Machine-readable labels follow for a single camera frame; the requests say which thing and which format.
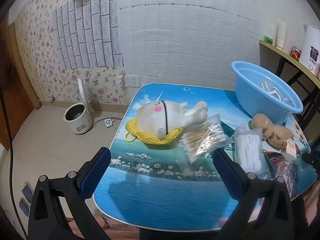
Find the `red snack packet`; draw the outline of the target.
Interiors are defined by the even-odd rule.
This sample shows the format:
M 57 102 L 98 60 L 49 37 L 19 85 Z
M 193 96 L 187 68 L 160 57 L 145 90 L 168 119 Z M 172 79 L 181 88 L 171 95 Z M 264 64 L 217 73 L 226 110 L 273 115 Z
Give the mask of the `red snack packet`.
M 293 46 L 290 51 L 290 56 L 295 59 L 296 61 L 299 61 L 301 56 L 301 50 L 297 48 L 296 46 Z

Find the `small snack box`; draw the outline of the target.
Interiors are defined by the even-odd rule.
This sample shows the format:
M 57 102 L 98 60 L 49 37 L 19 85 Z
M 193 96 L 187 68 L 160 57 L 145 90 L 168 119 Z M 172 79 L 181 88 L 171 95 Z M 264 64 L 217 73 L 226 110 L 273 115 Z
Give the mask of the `small snack box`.
M 287 139 L 287 146 L 285 153 L 288 154 L 291 158 L 297 158 L 297 150 L 295 141 L 292 138 Z

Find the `cotton swabs plastic bag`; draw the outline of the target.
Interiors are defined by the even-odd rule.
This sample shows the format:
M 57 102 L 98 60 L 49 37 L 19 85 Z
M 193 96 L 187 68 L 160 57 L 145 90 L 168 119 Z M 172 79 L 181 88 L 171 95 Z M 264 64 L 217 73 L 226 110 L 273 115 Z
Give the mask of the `cotton swabs plastic bag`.
M 197 166 L 215 150 L 232 144 L 233 134 L 234 129 L 222 122 L 219 114 L 186 129 L 178 144 L 183 148 L 183 154 L 177 158 L 182 175 L 192 176 Z

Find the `stack of paper cups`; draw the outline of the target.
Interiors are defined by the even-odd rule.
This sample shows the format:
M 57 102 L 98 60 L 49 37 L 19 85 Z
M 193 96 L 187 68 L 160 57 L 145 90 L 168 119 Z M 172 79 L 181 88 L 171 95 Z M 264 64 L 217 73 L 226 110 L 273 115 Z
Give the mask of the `stack of paper cups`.
M 277 38 L 276 38 L 276 48 L 279 50 L 284 49 L 284 44 L 286 42 L 287 24 L 282 20 L 279 20 L 277 27 Z

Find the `blue slippers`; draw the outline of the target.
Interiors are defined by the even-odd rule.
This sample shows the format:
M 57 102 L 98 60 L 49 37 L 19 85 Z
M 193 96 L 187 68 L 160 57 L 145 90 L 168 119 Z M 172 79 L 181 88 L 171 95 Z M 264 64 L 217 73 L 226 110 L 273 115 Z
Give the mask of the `blue slippers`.
M 34 191 L 28 182 L 25 182 L 22 189 L 22 197 L 19 201 L 19 208 L 26 217 L 29 217 L 30 207 L 33 200 Z

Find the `wooden side table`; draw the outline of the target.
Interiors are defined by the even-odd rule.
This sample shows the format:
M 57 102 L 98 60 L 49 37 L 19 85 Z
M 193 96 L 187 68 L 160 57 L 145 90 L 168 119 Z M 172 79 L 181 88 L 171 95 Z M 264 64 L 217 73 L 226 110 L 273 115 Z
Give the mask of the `wooden side table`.
M 260 65 L 284 80 L 299 95 L 303 111 L 296 114 L 296 118 L 300 127 L 306 129 L 319 113 L 319 79 L 289 54 L 263 40 L 259 41 L 259 49 Z

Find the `light blue plastic basin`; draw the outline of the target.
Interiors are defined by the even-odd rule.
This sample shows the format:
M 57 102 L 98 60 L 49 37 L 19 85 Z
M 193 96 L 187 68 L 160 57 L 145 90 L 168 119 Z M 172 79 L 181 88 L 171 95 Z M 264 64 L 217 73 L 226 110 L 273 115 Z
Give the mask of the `light blue plastic basin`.
M 269 70 L 245 61 L 234 61 L 231 67 L 235 73 L 236 98 L 250 116 L 264 114 L 279 125 L 292 114 L 302 113 L 300 97 Z

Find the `white wall socket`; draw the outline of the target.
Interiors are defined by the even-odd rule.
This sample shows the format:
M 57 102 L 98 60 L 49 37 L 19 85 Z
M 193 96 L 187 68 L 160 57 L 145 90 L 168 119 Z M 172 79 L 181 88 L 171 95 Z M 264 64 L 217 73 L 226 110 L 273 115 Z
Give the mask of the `white wall socket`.
M 125 86 L 126 87 L 135 87 L 139 88 L 140 84 L 140 77 L 138 75 L 128 75 L 125 76 Z

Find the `yellow mesh bag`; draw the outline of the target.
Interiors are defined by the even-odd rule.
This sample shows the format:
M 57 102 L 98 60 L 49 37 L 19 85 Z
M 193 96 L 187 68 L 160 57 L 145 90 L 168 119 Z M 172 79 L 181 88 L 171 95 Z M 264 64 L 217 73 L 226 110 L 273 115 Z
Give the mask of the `yellow mesh bag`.
M 149 145 L 167 145 L 175 141 L 184 131 L 183 128 L 175 129 L 165 136 L 164 139 L 159 139 L 155 135 L 147 132 L 142 132 L 138 129 L 137 118 L 133 118 L 125 125 L 127 133 L 125 134 L 125 140 L 127 142 L 133 142 L 136 139 L 144 144 Z

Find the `white electric kettle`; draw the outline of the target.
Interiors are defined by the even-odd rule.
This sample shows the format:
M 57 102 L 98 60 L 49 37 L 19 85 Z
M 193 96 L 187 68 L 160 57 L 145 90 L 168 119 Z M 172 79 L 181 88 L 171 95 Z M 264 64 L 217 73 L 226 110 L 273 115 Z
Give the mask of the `white electric kettle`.
M 304 25 L 305 41 L 299 62 L 316 77 L 319 76 L 320 32 L 312 25 Z

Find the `tan plush bear toy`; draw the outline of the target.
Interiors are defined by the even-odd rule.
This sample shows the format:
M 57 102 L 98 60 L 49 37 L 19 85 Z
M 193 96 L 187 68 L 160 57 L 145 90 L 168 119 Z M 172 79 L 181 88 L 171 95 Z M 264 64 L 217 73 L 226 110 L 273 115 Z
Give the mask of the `tan plush bear toy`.
M 249 122 L 251 129 L 260 129 L 264 141 L 278 150 L 284 150 L 287 147 L 288 140 L 293 140 L 294 136 L 290 129 L 275 125 L 266 115 L 258 113 Z

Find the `white plush bunny toy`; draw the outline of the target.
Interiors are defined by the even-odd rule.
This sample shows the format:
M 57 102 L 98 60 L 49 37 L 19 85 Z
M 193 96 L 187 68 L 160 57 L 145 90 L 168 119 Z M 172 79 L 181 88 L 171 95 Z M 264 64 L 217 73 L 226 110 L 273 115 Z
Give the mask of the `white plush bunny toy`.
M 173 101 L 151 102 L 137 111 L 137 126 L 146 132 L 164 139 L 166 135 L 180 128 L 199 125 L 206 121 L 208 105 L 199 101 L 192 109 L 187 110 L 187 102 Z

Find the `small green box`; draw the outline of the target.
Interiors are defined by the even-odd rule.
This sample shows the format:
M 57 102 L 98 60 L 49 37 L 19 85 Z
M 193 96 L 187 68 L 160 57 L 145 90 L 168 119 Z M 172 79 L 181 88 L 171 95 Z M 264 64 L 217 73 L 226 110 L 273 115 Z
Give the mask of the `small green box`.
M 273 39 L 268 37 L 268 36 L 264 36 L 264 42 L 267 42 L 267 43 L 272 45 L 273 44 Z

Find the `white rice cooker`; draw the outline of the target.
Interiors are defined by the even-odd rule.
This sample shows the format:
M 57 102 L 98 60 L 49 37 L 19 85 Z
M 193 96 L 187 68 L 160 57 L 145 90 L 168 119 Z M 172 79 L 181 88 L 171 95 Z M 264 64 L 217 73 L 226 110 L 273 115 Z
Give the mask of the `white rice cooker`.
M 91 129 L 93 119 L 88 109 L 90 103 L 89 89 L 81 78 L 78 79 L 78 87 L 81 100 L 65 111 L 63 119 L 74 134 L 82 135 Z

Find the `white floss picks pack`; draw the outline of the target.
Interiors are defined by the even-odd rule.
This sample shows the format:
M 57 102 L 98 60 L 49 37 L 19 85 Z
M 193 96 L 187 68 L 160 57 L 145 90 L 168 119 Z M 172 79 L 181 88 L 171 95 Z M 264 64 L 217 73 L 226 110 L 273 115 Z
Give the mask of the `white floss picks pack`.
M 263 133 L 260 128 L 246 129 L 239 126 L 233 134 L 235 161 L 248 173 L 261 174 L 263 164 Z

